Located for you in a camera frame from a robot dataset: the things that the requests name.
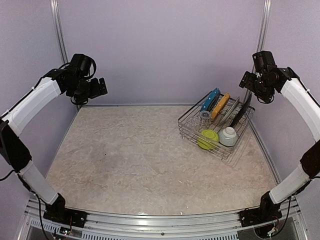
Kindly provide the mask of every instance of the orange plate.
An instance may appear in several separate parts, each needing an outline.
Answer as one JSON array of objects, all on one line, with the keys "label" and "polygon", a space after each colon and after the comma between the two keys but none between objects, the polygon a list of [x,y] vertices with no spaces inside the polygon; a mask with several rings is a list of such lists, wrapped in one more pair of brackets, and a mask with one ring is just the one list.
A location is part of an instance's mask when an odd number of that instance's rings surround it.
[{"label": "orange plate", "polygon": [[218,104],[215,106],[212,112],[212,121],[215,120],[215,118],[219,115],[222,109],[226,106],[227,102],[230,99],[230,94],[227,92],[221,100],[218,102]]}]

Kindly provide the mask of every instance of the purple wall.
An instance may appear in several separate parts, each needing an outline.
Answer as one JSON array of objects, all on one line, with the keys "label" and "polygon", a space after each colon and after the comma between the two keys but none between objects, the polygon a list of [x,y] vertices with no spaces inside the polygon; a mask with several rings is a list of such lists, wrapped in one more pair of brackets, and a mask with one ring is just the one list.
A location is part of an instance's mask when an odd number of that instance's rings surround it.
[{"label": "purple wall", "polygon": [[[291,67],[320,100],[320,4],[317,0],[273,1],[265,50],[279,67]],[[312,135],[294,107],[277,94],[272,104],[255,104],[254,123],[284,179],[313,144]],[[298,195],[312,240],[320,236],[320,181]]]},{"label": "purple wall", "polygon": [[[50,69],[59,67],[57,39],[50,2],[0,1],[0,113],[19,100]],[[61,96],[46,106],[26,127],[21,139],[32,159],[46,174],[71,124],[76,109]],[[0,157],[0,178],[11,170]],[[13,174],[0,182],[0,239],[13,239],[29,193]]]},{"label": "purple wall", "polygon": [[68,55],[98,64],[109,94],[91,105],[195,103],[219,87],[232,97],[252,68],[264,1],[59,1]]}]

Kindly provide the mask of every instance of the green bowl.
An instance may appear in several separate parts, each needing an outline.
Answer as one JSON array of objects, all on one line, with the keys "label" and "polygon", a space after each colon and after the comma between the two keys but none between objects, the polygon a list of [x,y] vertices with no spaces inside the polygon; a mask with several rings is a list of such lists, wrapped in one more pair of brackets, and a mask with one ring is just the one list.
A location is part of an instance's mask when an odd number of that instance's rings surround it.
[{"label": "green bowl", "polygon": [[[201,134],[203,136],[207,137],[208,139],[211,139],[212,142],[217,142],[217,143],[219,142],[219,136],[215,131],[212,131],[210,129],[206,129],[206,130],[203,130],[201,132]],[[205,140],[203,140],[201,138],[197,139],[197,143],[198,143],[200,148],[206,149],[206,150],[215,149],[217,147],[216,144],[208,142],[208,141],[205,141]]]}]

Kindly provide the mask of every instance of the marble table surface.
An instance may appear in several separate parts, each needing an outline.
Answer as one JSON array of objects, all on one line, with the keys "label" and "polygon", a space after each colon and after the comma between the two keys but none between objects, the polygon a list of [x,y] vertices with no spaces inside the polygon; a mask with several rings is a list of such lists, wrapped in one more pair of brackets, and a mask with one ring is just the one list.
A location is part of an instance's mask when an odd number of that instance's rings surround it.
[{"label": "marble table surface", "polygon": [[187,106],[83,107],[47,175],[68,207],[192,215],[257,206],[275,186],[250,128],[224,160],[182,139]]}]

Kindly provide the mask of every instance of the dish rack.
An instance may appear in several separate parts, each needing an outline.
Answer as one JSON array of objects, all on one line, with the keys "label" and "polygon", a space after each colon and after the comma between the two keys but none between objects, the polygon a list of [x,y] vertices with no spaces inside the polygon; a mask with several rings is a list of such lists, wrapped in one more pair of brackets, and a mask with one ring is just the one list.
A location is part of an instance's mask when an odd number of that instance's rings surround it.
[{"label": "dish rack", "polygon": [[[205,100],[207,97],[212,93],[210,91],[207,95],[205,95],[200,101],[198,101],[193,107],[191,107],[187,112],[185,112],[179,119],[178,119],[178,126],[179,126],[179,131],[182,136],[182,138],[186,138],[190,140],[191,142],[195,143],[198,145],[198,140],[201,139],[205,142],[208,143],[208,145],[212,144],[212,140],[210,138],[205,137],[204,135],[201,134],[201,131],[204,130],[205,128],[199,129],[199,131],[196,131],[194,129],[191,129],[190,127],[187,126],[187,121],[191,117],[198,117],[199,112],[201,110],[202,105],[204,104]],[[223,94],[220,94],[219,100],[217,103],[214,105],[214,107],[218,104],[220,99],[223,97]],[[211,122],[210,126],[207,127],[206,129],[211,129],[218,133],[221,129],[224,129],[228,127],[241,107],[243,106],[242,102],[239,102],[238,106],[236,109],[232,112],[231,116],[227,121],[225,121],[223,124],[220,124],[220,121],[224,117],[224,115],[228,112],[228,110],[233,106],[233,104],[236,102],[235,99],[230,98],[225,107],[222,109],[220,114],[214,119],[213,122]],[[255,109],[251,106],[249,106],[245,112],[245,114],[242,116],[242,118],[239,120],[237,125],[234,127],[234,130],[236,131],[237,135],[239,136],[238,140],[236,141],[234,146],[224,146],[221,143],[217,142],[214,143],[215,149],[209,149],[211,153],[214,155],[218,156],[221,160],[226,160],[229,155],[234,151],[234,149],[237,147],[238,143],[241,141],[241,138],[248,126],[248,123],[250,119],[253,117],[255,112]]]}]

